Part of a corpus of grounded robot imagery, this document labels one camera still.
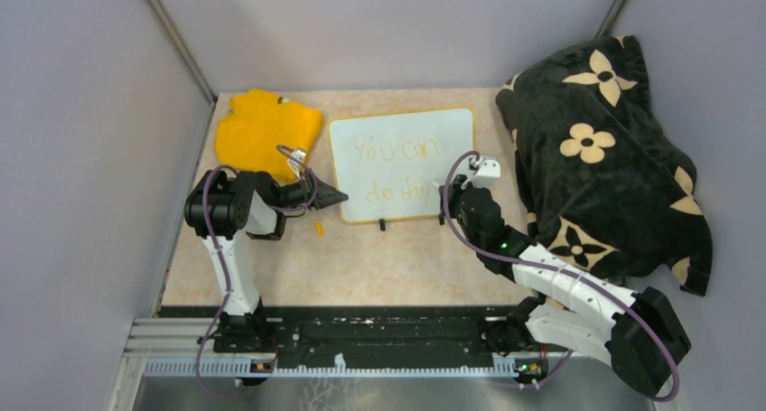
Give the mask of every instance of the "whiteboard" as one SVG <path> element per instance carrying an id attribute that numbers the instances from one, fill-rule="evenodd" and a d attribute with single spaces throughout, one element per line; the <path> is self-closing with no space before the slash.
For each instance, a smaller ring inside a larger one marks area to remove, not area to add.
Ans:
<path id="1" fill-rule="evenodd" d="M 473 149 L 473 112 L 450 108 L 330 123 L 330 143 L 347 223 L 439 214 L 439 192 L 454 161 Z M 460 169 L 467 171 L 467 161 Z"/>

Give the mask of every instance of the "white wall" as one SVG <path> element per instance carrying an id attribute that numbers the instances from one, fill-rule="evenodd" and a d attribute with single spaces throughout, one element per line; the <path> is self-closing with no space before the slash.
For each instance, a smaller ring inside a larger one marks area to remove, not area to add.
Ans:
<path id="1" fill-rule="evenodd" d="M 143 0 L 0 0 L 0 408 L 104 407 L 206 116 Z"/>
<path id="2" fill-rule="evenodd" d="M 695 411 L 766 402 L 764 19 L 763 0 L 632 0 L 617 28 L 640 39 L 654 111 L 696 163 L 713 232 L 705 298 L 678 292 L 667 270 L 647 281 L 670 296 L 692 341 L 681 371 Z"/>
<path id="3" fill-rule="evenodd" d="M 612 0 L 163 0 L 217 92 L 489 87 Z"/>

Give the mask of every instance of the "black fabric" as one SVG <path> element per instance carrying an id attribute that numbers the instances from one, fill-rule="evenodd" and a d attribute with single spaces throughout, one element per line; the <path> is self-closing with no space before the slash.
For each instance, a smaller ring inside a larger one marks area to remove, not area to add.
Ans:
<path id="1" fill-rule="evenodd" d="M 712 239 L 696 168 L 651 113 L 638 40 L 604 37 L 524 70 L 496 99 L 516 148 L 528 233 L 599 277 L 667 265 L 704 295 Z"/>

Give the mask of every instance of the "beige tabletop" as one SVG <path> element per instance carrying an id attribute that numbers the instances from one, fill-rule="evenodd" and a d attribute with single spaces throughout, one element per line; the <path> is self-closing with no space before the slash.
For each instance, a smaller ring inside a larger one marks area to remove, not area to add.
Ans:
<path id="1" fill-rule="evenodd" d="M 473 108 L 476 149 L 497 156 L 502 176 L 492 187 L 503 218 L 525 229 L 518 200 L 512 145 L 494 100 L 497 89 L 402 89 L 286 92 L 319 108 L 325 124 L 350 117 L 430 107 Z M 218 121 L 235 94 L 222 94 L 196 176 L 219 164 L 213 150 Z M 308 164 L 334 184 L 330 135 L 323 129 Z M 320 238 L 314 222 L 322 223 Z M 527 288 L 489 272 L 437 219 L 345 224 L 337 206 L 287 221 L 281 241 L 247 241 L 256 288 L 266 305 L 514 304 Z M 213 265 L 202 241 L 184 223 L 163 294 L 163 305 L 220 304 Z"/>

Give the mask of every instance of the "yellow cloth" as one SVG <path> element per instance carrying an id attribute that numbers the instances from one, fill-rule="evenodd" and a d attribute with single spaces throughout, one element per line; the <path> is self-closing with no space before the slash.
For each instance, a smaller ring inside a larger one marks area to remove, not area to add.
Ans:
<path id="1" fill-rule="evenodd" d="M 322 131 L 322 112 L 253 89 L 229 102 L 231 112 L 223 117 L 216 133 L 216 154 L 223 164 L 240 170 L 266 171 L 284 182 L 295 180 L 287 158 L 277 145 L 311 152 Z"/>

